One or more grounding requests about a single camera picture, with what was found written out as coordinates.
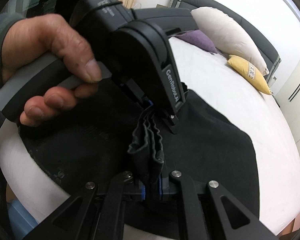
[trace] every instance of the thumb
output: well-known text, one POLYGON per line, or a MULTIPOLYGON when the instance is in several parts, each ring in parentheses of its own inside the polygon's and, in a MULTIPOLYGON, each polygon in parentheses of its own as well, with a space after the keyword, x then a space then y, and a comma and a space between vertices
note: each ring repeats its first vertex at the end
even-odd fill
POLYGON ((83 81, 102 79, 90 44, 57 14, 21 20, 10 28, 2 46, 4 79, 47 50, 62 58, 68 70, 83 81))
POLYGON ((62 16, 52 14, 44 21, 47 28, 42 42, 63 62, 69 71, 85 82, 95 83, 102 79, 101 70, 94 58, 90 44, 72 29, 62 16))

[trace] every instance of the bed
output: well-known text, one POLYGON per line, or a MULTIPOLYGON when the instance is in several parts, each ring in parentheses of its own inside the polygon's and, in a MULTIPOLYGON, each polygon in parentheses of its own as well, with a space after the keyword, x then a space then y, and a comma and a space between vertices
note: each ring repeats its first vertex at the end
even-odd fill
MULTIPOLYGON (((267 63, 269 76, 274 73, 280 61, 275 48, 235 12, 213 0, 171 0, 170 6, 212 6, 224 11, 252 37, 267 63)), ((181 81, 251 137, 259 175, 259 219, 277 235, 300 212, 300 159, 278 105, 272 96, 258 92, 227 66, 222 54, 210 54, 174 37, 170 44, 181 81)), ((68 198, 30 157, 16 124, 8 120, 0 129, 0 166, 15 195, 39 222, 68 198)), ((129 226, 125 227, 124 238, 166 239, 129 226)))

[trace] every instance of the finger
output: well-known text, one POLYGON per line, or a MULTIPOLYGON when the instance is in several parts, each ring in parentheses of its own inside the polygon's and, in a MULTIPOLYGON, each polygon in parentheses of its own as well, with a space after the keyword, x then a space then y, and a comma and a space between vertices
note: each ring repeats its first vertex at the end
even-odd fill
POLYGON ((50 88, 43 99, 47 106, 63 111, 71 110, 77 104, 74 92, 63 87, 50 88))
POLYGON ((20 123, 26 126, 33 126, 37 127, 39 126, 42 122, 32 119, 26 115, 26 113, 23 111, 21 116, 20 116, 20 123))
POLYGON ((47 50, 62 58, 69 71, 85 82, 101 80, 89 43, 62 16, 48 14, 18 21, 9 29, 2 45, 3 82, 47 50))
POLYGON ((45 32, 39 40, 47 49, 63 59, 70 72, 88 83, 102 79, 101 70, 94 58, 90 44, 60 15, 45 16, 45 32))
POLYGON ((98 91, 99 84, 82 84, 74 90, 74 95, 77 98, 88 98, 98 91))
POLYGON ((24 112, 27 117, 39 121, 51 119, 59 114, 57 109, 47 106, 41 96, 30 98, 25 104, 24 112))

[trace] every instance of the fingernail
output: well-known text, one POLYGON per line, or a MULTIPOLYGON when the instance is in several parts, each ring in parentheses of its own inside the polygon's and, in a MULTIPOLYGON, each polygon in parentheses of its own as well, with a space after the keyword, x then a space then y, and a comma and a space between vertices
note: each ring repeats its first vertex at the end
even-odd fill
POLYGON ((53 105, 55 108, 62 108, 64 104, 63 98, 57 93, 49 96, 46 102, 50 105, 53 105))
POLYGON ((39 117, 42 118, 43 117, 43 111, 38 108, 37 106, 31 106, 28 113, 26 113, 29 116, 35 116, 35 117, 39 117))
POLYGON ((75 91, 75 92, 74 92, 74 96, 75 96, 76 98, 86 98, 86 97, 87 97, 87 96, 86 96, 86 93, 82 92, 81 90, 75 91))
POLYGON ((27 118, 26 120, 23 120, 21 122, 21 124, 26 125, 26 126, 30 126, 30 127, 37 127, 40 125, 41 122, 37 121, 37 120, 32 120, 27 118))
POLYGON ((91 78, 91 81, 98 82, 102 79, 101 71, 95 58, 86 64, 86 71, 91 78))

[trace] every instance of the metal screw head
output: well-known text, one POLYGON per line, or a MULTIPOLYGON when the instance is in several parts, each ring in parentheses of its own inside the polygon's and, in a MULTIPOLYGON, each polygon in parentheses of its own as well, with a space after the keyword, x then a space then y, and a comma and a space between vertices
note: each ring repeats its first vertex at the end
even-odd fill
POLYGON ((86 189, 94 189, 96 186, 96 184, 94 184, 94 182, 89 181, 86 183, 86 189))
POLYGON ((131 178, 132 177, 132 172, 131 171, 124 171, 122 174, 125 178, 131 178))
POLYGON ((173 177, 179 178, 179 177, 181 177, 182 173, 181 173, 181 171, 173 171, 173 172, 171 172, 171 175, 173 177))
POLYGON ((217 188, 217 187, 219 187, 219 182, 217 182, 215 180, 210 180, 209 181, 209 186, 213 187, 213 188, 217 188))

